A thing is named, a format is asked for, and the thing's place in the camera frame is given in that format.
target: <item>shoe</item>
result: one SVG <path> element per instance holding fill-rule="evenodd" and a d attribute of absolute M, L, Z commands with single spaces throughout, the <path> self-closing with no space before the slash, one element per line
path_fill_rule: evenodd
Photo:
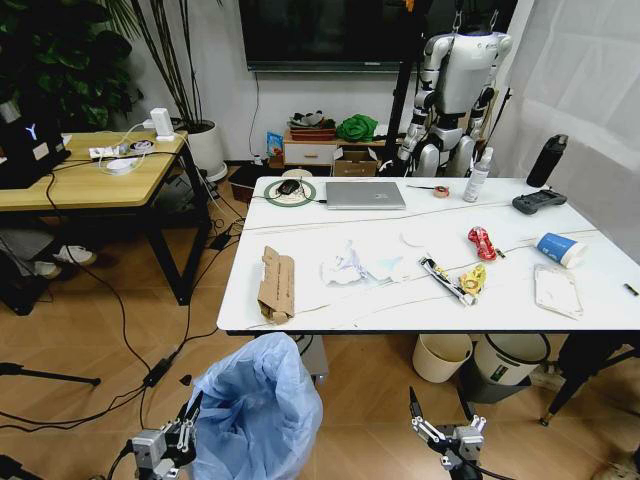
<path fill-rule="evenodd" d="M 35 262 L 34 266 L 35 272 L 33 273 L 40 277 L 44 277 L 47 280 L 53 280 L 60 275 L 60 272 L 62 272 L 62 269 L 59 266 L 51 262 Z"/>
<path fill-rule="evenodd" d="M 553 363 L 538 365 L 536 369 L 529 374 L 529 378 L 531 379 L 532 385 L 546 388 L 552 392 L 559 392 L 565 382 L 565 379 L 560 375 L 560 370 Z"/>
<path fill-rule="evenodd" d="M 633 455 L 627 455 L 619 463 L 612 463 L 609 468 L 596 473 L 591 480 L 640 480 Z"/>
<path fill-rule="evenodd" d="M 53 255 L 53 258 L 59 262 L 72 263 L 86 267 L 96 261 L 98 256 L 78 245 L 63 245 L 60 252 Z"/>

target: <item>television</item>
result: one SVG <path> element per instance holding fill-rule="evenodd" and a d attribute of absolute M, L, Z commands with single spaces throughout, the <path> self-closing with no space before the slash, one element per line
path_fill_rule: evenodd
<path fill-rule="evenodd" d="M 395 72 L 411 48 L 404 0 L 238 0 L 247 68 L 260 72 Z M 454 0 L 431 4 L 427 38 L 451 32 Z M 486 30 L 495 0 L 465 0 L 460 33 Z M 498 2 L 506 32 L 517 0 Z"/>

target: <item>silver laptop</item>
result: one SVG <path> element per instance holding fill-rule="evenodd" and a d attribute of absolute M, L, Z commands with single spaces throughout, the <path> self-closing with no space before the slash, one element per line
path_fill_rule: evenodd
<path fill-rule="evenodd" d="M 393 182 L 327 182 L 329 210 L 404 210 Z"/>

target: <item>white bottle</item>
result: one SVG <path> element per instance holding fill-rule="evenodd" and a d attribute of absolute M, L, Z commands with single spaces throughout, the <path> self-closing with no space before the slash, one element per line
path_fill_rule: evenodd
<path fill-rule="evenodd" d="M 467 188 L 464 191 L 464 195 L 462 195 L 462 199 L 464 201 L 475 202 L 478 199 L 480 189 L 482 188 L 482 185 L 484 185 L 484 181 L 487 179 L 489 170 L 491 169 L 489 164 L 491 163 L 492 156 L 493 148 L 485 148 L 482 158 L 474 165 L 471 177 L 469 177 L 469 181 L 467 182 Z"/>

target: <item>blue plastic bag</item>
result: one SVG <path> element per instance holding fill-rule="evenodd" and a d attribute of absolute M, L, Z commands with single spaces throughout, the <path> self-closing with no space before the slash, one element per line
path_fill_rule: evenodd
<path fill-rule="evenodd" d="M 194 480 L 293 479 L 322 422 L 322 401 L 284 333 L 263 335 L 195 382 Z"/>

